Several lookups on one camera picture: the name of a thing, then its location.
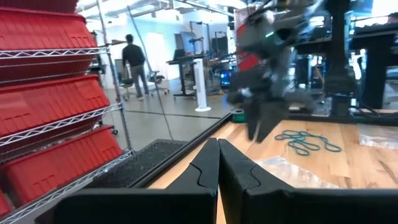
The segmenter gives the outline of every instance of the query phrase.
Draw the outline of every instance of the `plastic bag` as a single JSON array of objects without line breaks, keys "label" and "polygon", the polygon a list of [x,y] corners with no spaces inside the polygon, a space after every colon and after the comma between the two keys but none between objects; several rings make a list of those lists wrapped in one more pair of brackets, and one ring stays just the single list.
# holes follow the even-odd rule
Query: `plastic bag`
[{"label": "plastic bag", "polygon": [[314,173],[289,163],[282,157],[257,161],[263,169],[296,188],[338,189],[339,187],[325,182]]},{"label": "plastic bag", "polygon": [[398,149],[398,127],[358,124],[359,143],[386,149]]}]

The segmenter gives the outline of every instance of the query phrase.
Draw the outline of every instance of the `wooden tabletop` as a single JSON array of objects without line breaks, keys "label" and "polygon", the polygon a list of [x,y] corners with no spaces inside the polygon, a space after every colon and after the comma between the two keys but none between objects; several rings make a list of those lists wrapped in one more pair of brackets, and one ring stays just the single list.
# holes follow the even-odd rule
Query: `wooden tabletop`
[{"label": "wooden tabletop", "polygon": [[[322,135],[330,143],[341,147],[341,152],[324,148],[300,156],[285,141],[276,141],[284,130],[307,131]],[[319,178],[342,188],[398,188],[398,150],[378,149],[359,145],[358,129],[354,124],[336,124],[305,121],[283,121],[266,140],[258,144],[248,141],[244,124],[228,123],[214,138],[227,139],[250,159],[258,161],[282,156],[290,163],[312,171]],[[321,145],[317,140],[309,141]],[[164,189],[175,180],[198,154],[204,143],[184,157],[149,188]],[[218,203],[217,223],[225,223],[221,200]]]}]

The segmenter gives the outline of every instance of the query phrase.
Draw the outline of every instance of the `green tape roll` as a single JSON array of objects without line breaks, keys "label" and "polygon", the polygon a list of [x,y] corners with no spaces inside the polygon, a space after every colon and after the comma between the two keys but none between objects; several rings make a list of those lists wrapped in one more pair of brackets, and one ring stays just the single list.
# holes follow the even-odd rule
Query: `green tape roll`
[{"label": "green tape roll", "polygon": [[246,116],[244,115],[244,111],[242,109],[235,109],[231,111],[232,114],[232,122],[233,123],[245,123]]}]

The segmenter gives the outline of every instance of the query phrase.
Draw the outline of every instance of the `man walking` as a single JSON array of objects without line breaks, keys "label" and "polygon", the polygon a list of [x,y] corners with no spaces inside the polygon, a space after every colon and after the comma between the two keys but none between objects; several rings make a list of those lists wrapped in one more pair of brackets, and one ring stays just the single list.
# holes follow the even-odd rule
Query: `man walking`
[{"label": "man walking", "polygon": [[142,53],[142,49],[135,44],[132,44],[134,38],[131,34],[126,36],[127,46],[123,48],[122,51],[122,61],[123,68],[126,69],[126,62],[129,62],[130,65],[130,73],[131,78],[134,80],[134,86],[137,90],[137,99],[142,101],[142,92],[139,86],[139,79],[141,78],[142,84],[144,85],[144,92],[146,95],[149,94],[147,80],[144,74],[144,64],[145,64],[145,56]]}]

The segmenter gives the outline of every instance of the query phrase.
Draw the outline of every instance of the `metal shelving rack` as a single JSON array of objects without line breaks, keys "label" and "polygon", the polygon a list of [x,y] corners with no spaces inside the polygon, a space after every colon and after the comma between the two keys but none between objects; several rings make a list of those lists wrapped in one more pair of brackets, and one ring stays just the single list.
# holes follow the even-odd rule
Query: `metal shelving rack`
[{"label": "metal shelving rack", "polygon": [[[106,28],[104,23],[104,14],[102,12],[102,0],[96,0],[99,10],[99,15],[102,23],[103,36],[105,45],[101,47],[95,48],[87,48],[87,49],[54,49],[54,50],[3,50],[0,51],[0,60],[2,59],[10,59],[10,58],[32,58],[32,57],[60,57],[60,56],[69,56],[69,55],[98,55],[98,54],[107,54],[109,58],[109,66],[111,67],[111,73],[113,77],[113,83],[116,90],[116,98],[117,103],[110,105],[105,108],[101,108],[98,110],[90,111],[89,113],[80,114],[78,116],[74,116],[71,118],[63,119],[54,123],[46,124],[38,128],[30,129],[27,131],[23,131],[20,133],[12,134],[9,136],[5,136],[0,138],[0,147],[6,146],[7,144],[18,142],[23,139],[31,138],[33,136],[46,133],[51,130],[55,130],[58,128],[62,128],[65,126],[69,126],[71,124],[75,124],[80,121],[84,121],[90,118],[104,116],[107,113],[111,113],[112,111],[119,110],[121,115],[121,120],[123,124],[123,130],[126,135],[127,148],[124,149],[124,154],[118,157],[117,159],[103,165],[99,169],[96,169],[89,174],[84,175],[83,177],[73,181],[72,183],[62,187],[61,189],[54,190],[53,192],[49,192],[43,197],[24,205],[21,208],[17,208],[12,211],[10,214],[2,217],[0,219],[0,224],[14,224],[14,223],[25,223],[22,219],[27,218],[30,214],[34,213],[38,209],[45,208],[51,202],[56,202],[62,197],[67,196],[68,194],[74,192],[76,189],[84,187],[89,184],[95,177],[100,176],[101,174],[107,172],[112,167],[118,165],[122,161],[126,160],[130,156],[133,155],[134,151],[132,150],[130,137],[126,124],[126,117],[124,115],[124,106],[121,99],[121,92],[119,89],[119,82],[116,75],[116,69],[114,67],[114,63],[112,61],[111,53],[109,47],[111,44],[108,42],[108,38],[106,35]],[[7,158],[0,154],[0,163],[3,158]]]}]

